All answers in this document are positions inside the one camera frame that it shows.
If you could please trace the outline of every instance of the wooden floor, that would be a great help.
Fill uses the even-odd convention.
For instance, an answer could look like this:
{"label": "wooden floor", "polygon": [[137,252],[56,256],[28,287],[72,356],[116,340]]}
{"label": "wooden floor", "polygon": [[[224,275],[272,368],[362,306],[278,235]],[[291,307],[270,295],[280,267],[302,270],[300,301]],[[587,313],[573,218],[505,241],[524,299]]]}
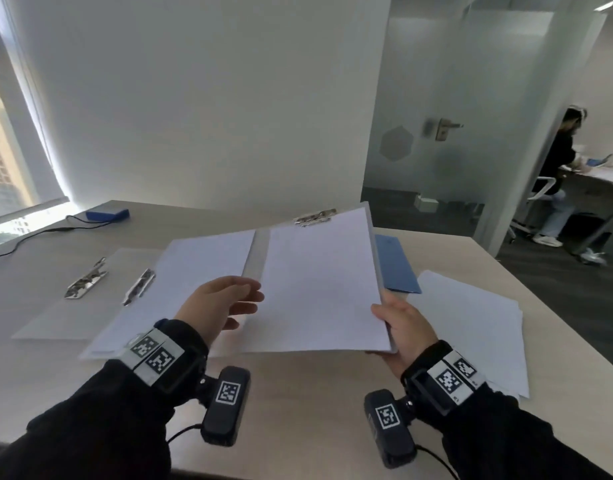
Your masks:
{"label": "wooden floor", "polygon": [[[440,203],[434,214],[415,209],[415,193],[364,188],[376,227],[473,235],[478,208]],[[613,256],[609,266],[586,266],[563,249],[518,237],[497,258],[517,279],[613,364]]]}

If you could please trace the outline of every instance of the qr code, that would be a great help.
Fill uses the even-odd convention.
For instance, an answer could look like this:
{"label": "qr code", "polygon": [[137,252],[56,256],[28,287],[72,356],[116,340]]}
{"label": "qr code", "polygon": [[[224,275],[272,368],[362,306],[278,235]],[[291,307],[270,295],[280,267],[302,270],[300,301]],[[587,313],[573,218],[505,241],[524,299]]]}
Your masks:
{"label": "qr code", "polygon": [[400,424],[400,418],[395,412],[395,406],[393,404],[375,408],[375,412],[377,413],[377,418],[380,421],[382,429],[393,428]]}
{"label": "qr code", "polygon": [[467,377],[468,379],[471,379],[471,377],[477,372],[473,366],[462,357],[457,359],[453,365],[458,371],[464,374],[464,377]]}
{"label": "qr code", "polygon": [[438,384],[449,394],[452,394],[455,389],[462,386],[462,381],[449,369],[442,372],[435,380],[437,380]]}
{"label": "qr code", "polygon": [[218,396],[216,397],[216,403],[229,404],[233,406],[238,400],[238,393],[240,392],[240,385],[236,382],[222,381],[220,389],[218,390]]}
{"label": "qr code", "polygon": [[151,350],[155,349],[158,346],[158,343],[149,336],[142,338],[137,344],[131,347],[131,351],[142,358],[149,354]]}
{"label": "qr code", "polygon": [[158,350],[153,352],[153,355],[151,355],[151,357],[149,357],[145,363],[159,375],[162,374],[173,361],[174,356],[160,347]]}

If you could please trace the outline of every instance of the light blue jeans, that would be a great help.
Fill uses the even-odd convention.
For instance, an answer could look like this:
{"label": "light blue jeans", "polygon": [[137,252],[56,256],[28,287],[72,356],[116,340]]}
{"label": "light blue jeans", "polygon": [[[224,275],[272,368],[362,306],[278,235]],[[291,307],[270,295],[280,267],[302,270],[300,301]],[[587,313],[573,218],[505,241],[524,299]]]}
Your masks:
{"label": "light blue jeans", "polygon": [[575,206],[566,199],[566,192],[563,190],[558,190],[553,195],[543,195],[539,200],[550,201],[553,208],[553,212],[542,226],[540,234],[558,237],[564,229],[566,221],[575,212]]}

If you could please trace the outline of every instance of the silver clip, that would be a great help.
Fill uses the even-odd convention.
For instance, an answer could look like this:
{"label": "silver clip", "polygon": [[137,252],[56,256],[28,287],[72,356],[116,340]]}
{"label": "silver clip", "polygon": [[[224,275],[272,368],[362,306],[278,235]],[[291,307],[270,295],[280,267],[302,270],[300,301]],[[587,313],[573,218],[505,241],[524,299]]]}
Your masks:
{"label": "silver clip", "polygon": [[67,288],[67,292],[65,293],[66,299],[78,299],[82,298],[87,291],[91,290],[95,286],[95,284],[103,279],[109,271],[103,271],[102,267],[106,264],[106,258],[101,258],[91,271],[85,274],[78,281],[75,281],[71,284],[69,288]]}
{"label": "silver clip", "polygon": [[145,272],[138,278],[138,281],[127,291],[124,300],[122,300],[122,306],[127,306],[132,303],[135,298],[140,298],[155,279],[156,272],[151,268],[146,268]]}
{"label": "silver clip", "polygon": [[335,209],[323,210],[317,214],[311,214],[310,216],[298,217],[293,221],[296,226],[307,227],[313,224],[319,224],[321,222],[328,222],[331,217],[337,214]]}

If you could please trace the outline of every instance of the blue folder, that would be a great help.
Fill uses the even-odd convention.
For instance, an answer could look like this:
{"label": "blue folder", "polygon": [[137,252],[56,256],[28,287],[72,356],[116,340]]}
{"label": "blue folder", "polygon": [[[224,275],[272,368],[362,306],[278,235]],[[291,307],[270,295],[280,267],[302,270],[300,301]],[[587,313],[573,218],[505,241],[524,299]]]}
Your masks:
{"label": "blue folder", "polygon": [[399,239],[390,235],[375,234],[375,245],[380,259],[384,288],[406,293],[422,293]]}

